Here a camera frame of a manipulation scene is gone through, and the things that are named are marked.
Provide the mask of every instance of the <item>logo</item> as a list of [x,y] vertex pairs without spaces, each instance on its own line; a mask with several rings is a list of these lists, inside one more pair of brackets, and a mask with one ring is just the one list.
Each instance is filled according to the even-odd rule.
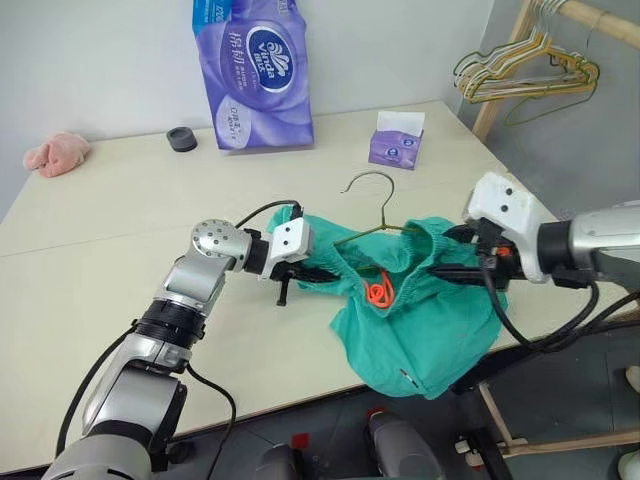
[[281,92],[291,83],[293,62],[287,42],[267,27],[256,27],[247,36],[247,51],[260,85],[268,92]]

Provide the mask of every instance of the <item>tissue box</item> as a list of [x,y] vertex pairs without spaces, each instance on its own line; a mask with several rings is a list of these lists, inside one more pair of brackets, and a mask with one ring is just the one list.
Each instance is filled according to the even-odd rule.
[[227,4],[194,0],[193,10],[218,146],[312,144],[306,24],[295,1]]
[[413,170],[424,133],[424,113],[379,112],[369,163]]

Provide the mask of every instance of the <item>pink cloth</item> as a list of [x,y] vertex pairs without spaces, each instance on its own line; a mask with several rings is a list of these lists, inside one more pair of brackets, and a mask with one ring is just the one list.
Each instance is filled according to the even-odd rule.
[[28,170],[39,170],[43,177],[56,177],[73,170],[82,162],[91,147],[80,135],[58,133],[47,143],[24,154]]

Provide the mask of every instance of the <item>table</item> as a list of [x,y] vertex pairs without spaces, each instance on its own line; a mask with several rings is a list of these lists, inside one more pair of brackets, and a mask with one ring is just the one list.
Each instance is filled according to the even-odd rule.
[[[376,111],[315,118],[316,145],[305,150],[224,154],[210,129],[199,146],[174,153],[163,134],[95,142],[87,162],[54,179],[33,174],[0,225],[0,471],[50,462],[73,393],[100,352],[151,302],[206,218],[237,221],[269,201],[299,200],[308,213],[354,229],[377,224],[384,170],[396,182],[390,222],[439,215],[460,221],[475,182],[487,171],[508,175],[441,102],[401,107],[427,121],[415,171],[367,163]],[[263,229],[269,215],[250,226]],[[278,285],[245,274],[227,285],[193,348],[193,365],[236,398],[241,417],[361,384],[328,328],[344,300],[292,288],[286,308]],[[601,304],[621,297],[602,286]],[[514,282],[510,315],[527,336],[564,323],[586,291]],[[513,345],[503,333],[494,348]],[[188,376],[179,431],[223,422],[222,398]],[[77,438],[79,421],[70,432]]]

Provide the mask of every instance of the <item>hanger hook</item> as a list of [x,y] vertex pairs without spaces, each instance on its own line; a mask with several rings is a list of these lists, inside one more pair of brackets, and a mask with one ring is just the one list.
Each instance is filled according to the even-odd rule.
[[391,184],[391,191],[389,192],[389,196],[387,197],[387,199],[382,204],[382,207],[380,208],[381,218],[382,218],[381,225],[386,225],[387,224],[387,220],[386,220],[386,217],[385,217],[385,214],[384,214],[384,207],[387,206],[387,203],[389,203],[389,200],[391,200],[391,197],[393,197],[393,193],[396,191],[396,184],[394,183],[393,178],[391,178],[389,175],[387,175],[384,172],[380,172],[378,170],[370,170],[368,172],[359,173],[358,175],[356,175],[355,177],[353,177],[351,179],[351,181],[349,182],[349,185],[347,185],[347,188],[345,188],[340,193],[347,193],[351,189],[351,186],[353,185],[353,183],[356,180],[358,180],[360,177],[364,177],[365,175],[382,175],[387,180],[389,180],[389,183]]

